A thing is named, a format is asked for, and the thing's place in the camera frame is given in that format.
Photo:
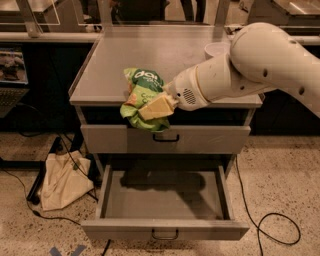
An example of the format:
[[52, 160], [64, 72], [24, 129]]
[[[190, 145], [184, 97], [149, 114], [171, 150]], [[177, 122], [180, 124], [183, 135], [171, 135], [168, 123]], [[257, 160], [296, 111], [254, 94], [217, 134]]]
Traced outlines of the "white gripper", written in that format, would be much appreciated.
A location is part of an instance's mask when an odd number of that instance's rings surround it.
[[199, 88], [196, 66], [179, 73], [164, 86], [164, 90], [169, 95], [161, 93], [138, 110], [144, 120], [170, 116], [176, 107], [194, 111], [209, 105]]

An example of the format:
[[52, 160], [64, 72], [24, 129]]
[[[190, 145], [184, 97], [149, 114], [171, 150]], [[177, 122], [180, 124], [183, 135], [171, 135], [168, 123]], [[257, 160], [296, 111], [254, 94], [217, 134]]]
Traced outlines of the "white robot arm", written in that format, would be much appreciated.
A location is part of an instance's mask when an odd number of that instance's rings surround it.
[[275, 89], [320, 116], [320, 59], [279, 27], [253, 23], [234, 36], [227, 52], [180, 72], [138, 113], [152, 120], [176, 108], [194, 111], [223, 98]]

